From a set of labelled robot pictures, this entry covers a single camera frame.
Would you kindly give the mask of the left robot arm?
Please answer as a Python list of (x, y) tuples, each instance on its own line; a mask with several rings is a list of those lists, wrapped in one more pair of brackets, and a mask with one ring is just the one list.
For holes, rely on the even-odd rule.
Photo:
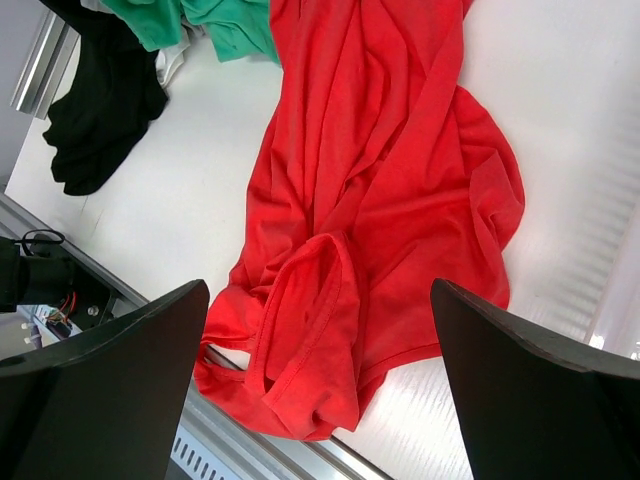
[(57, 305), (71, 295), (73, 260), (32, 250), (33, 246), (61, 246), (65, 240), (51, 229), (30, 230), (20, 239), (1, 237), (2, 313), (13, 313), (19, 305)]

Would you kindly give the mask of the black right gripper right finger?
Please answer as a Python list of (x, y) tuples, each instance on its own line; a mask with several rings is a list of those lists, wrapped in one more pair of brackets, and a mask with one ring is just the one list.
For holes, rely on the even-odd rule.
[(443, 279), (431, 303), (474, 478), (638, 478), (638, 362)]

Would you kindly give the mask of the green tank top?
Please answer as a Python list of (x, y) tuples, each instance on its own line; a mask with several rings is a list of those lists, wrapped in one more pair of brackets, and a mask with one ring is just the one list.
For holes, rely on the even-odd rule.
[(269, 26), (269, 3), (244, 0), (105, 0), (148, 51), (181, 41), (184, 23), (201, 27), (219, 61), (262, 54), (278, 64)]

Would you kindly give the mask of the red tank top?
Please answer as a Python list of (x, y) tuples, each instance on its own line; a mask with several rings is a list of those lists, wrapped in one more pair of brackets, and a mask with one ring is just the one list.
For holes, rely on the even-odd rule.
[(281, 95), (245, 243), (201, 339), (199, 392), (245, 428), (354, 430), (387, 373), (440, 354), (429, 290), (509, 302), (524, 212), (509, 143), (459, 84), (467, 1), (275, 1)]

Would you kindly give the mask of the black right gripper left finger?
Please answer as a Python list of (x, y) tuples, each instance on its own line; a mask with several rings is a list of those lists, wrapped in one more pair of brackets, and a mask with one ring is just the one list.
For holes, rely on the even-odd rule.
[(194, 280), (2, 360), (2, 478), (164, 478), (208, 302)]

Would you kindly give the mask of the white tank top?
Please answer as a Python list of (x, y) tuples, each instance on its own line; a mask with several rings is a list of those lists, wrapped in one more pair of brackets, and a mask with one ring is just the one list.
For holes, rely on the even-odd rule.
[(206, 30), (202, 26), (194, 26), (183, 20), (181, 22), (181, 39), (173, 46), (160, 49), (156, 56), (156, 76), (160, 86), (166, 89), (172, 78), (185, 62), (186, 51), (193, 40), (206, 37)]

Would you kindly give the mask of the left aluminium frame post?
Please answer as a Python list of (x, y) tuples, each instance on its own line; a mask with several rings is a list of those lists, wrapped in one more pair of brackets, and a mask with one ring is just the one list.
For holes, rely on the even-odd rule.
[(45, 10), (11, 98), (16, 111), (46, 118), (78, 39), (62, 18)]

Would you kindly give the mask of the black tank top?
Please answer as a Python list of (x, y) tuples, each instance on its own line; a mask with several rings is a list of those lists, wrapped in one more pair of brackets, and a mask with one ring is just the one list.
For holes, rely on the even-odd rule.
[(80, 54), (69, 91), (48, 110), (43, 134), (56, 149), (55, 182), (69, 196), (98, 191), (160, 117), (168, 96), (156, 73), (156, 55), (113, 14), (79, 1), (46, 1), (79, 34)]

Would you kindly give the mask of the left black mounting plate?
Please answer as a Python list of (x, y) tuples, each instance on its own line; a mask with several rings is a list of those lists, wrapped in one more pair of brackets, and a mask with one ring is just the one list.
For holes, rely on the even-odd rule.
[(69, 256), (73, 260), (72, 293), (57, 305), (19, 305), (17, 311), (26, 316), (27, 325), (36, 327), (42, 336), (62, 341), (112, 319), (116, 290), (88, 265), (62, 249), (55, 248), (42, 256), (49, 255)]

